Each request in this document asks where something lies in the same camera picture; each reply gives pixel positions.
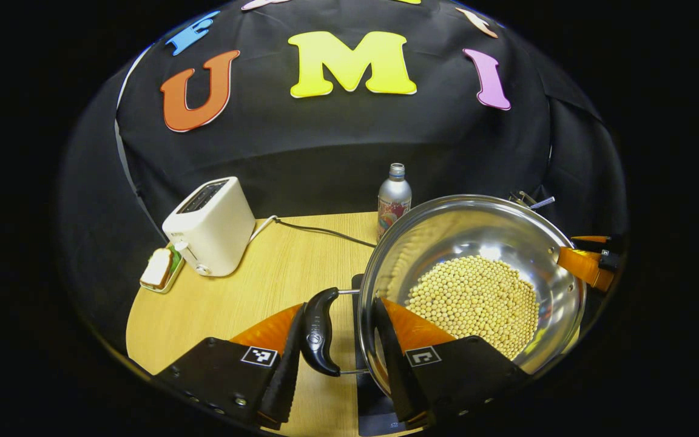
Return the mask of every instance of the black cloth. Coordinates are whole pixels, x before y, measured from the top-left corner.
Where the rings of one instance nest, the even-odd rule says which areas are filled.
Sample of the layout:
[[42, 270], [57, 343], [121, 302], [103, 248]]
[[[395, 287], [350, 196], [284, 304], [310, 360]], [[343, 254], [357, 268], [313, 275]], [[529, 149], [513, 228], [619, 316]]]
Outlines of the black cloth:
[[[406, 165], [414, 205], [449, 194], [507, 197], [524, 190], [566, 235], [627, 230], [624, 177], [611, 136], [579, 87], [512, 30], [487, 19], [498, 39], [474, 27], [455, 3], [332, 0], [315, 9], [289, 2], [241, 13], [246, 0], [223, 5], [208, 34], [178, 56], [156, 41], [130, 75], [130, 63], [100, 90], [80, 119], [64, 160], [59, 195], [61, 245], [70, 290], [115, 348], [138, 276], [164, 240], [125, 179], [117, 155], [116, 116], [134, 183], [155, 223], [206, 180], [236, 176], [256, 217], [314, 215], [376, 208], [390, 163]], [[355, 48], [366, 33], [403, 35], [413, 96], [354, 92], [334, 81], [327, 96], [295, 99], [295, 34], [333, 33]], [[486, 107], [472, 61], [462, 50], [499, 62], [508, 111]], [[209, 124], [173, 132], [164, 124], [161, 84], [195, 69], [189, 107], [208, 97], [203, 63], [240, 50], [231, 64], [231, 96]]]

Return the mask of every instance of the toaster power cord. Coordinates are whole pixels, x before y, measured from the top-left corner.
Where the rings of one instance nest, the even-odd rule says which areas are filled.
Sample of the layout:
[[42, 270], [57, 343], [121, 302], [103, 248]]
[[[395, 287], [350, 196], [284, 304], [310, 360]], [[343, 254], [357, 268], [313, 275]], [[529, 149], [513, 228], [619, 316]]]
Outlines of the toaster power cord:
[[353, 241], [354, 243], [363, 244], [363, 246], [369, 246], [372, 248], [377, 246], [376, 244], [367, 243], [366, 241], [358, 240], [357, 238], [352, 238], [349, 235], [344, 235], [341, 232], [332, 231], [330, 229], [313, 228], [311, 226], [299, 226], [299, 225], [293, 225], [290, 223], [285, 223], [282, 220], [280, 220], [280, 218], [277, 217], [276, 215], [272, 215], [271, 217], [267, 218], [266, 221], [264, 221], [261, 224], [261, 226], [258, 227], [258, 229], [256, 229], [255, 232], [252, 233], [252, 236], [250, 237], [250, 241], [252, 241], [252, 239], [254, 239], [260, 233], [260, 231], [263, 230], [264, 227], [269, 226], [270, 222], [277, 222], [277, 223], [284, 225], [284, 226], [287, 226], [289, 228], [300, 229], [302, 231], [325, 232], [325, 233], [328, 233], [331, 235], [339, 236], [341, 238], [344, 238], [345, 240]]

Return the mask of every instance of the black cable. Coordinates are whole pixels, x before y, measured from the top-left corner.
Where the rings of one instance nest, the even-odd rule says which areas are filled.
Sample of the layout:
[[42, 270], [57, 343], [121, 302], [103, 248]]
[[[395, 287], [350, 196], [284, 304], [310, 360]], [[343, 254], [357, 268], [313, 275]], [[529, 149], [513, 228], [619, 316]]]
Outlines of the black cable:
[[278, 218], [278, 219], [275, 218], [274, 221], [277, 222], [277, 223], [279, 223], [279, 224], [281, 224], [281, 225], [289, 226], [289, 227], [295, 228], [295, 229], [301, 229], [301, 230], [305, 230], [305, 231], [326, 232], [326, 233], [329, 233], [329, 234], [333, 234], [333, 235], [336, 235], [336, 236], [340, 236], [341, 238], [345, 238], [345, 239], [347, 239], [347, 240], [349, 240], [349, 241], [355, 241], [355, 243], [363, 244], [363, 246], [369, 246], [369, 247], [376, 247], [376, 246], [377, 246], [376, 244], [367, 243], [366, 241], [358, 240], [357, 238], [352, 238], [352, 237], [349, 236], [349, 235], [344, 235], [344, 234], [342, 234], [342, 233], [340, 233], [340, 232], [332, 231], [332, 230], [330, 230], [330, 229], [313, 228], [313, 227], [310, 227], [310, 226], [292, 225], [292, 224], [283, 222], [283, 221], [280, 220], [279, 218]]

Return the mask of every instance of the white toaster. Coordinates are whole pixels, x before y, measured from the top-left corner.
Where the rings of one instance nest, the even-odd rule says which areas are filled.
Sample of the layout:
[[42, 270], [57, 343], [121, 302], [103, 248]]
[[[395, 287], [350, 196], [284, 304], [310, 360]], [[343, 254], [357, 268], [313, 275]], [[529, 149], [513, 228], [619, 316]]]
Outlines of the white toaster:
[[255, 217], [236, 177], [199, 186], [161, 227], [185, 262], [202, 276], [228, 276], [241, 261]]

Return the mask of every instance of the pink letter i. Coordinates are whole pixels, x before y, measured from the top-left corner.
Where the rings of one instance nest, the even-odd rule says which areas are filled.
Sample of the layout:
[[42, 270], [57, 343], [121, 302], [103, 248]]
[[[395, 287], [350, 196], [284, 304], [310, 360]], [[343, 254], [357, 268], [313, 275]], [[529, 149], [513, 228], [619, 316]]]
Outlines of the pink letter i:
[[479, 94], [476, 98], [479, 102], [488, 107], [498, 108], [499, 110], [510, 110], [511, 103], [503, 96], [503, 88], [500, 85], [500, 77], [498, 77], [498, 62], [495, 58], [485, 55], [482, 52], [464, 48], [463, 53], [468, 55], [479, 74]]

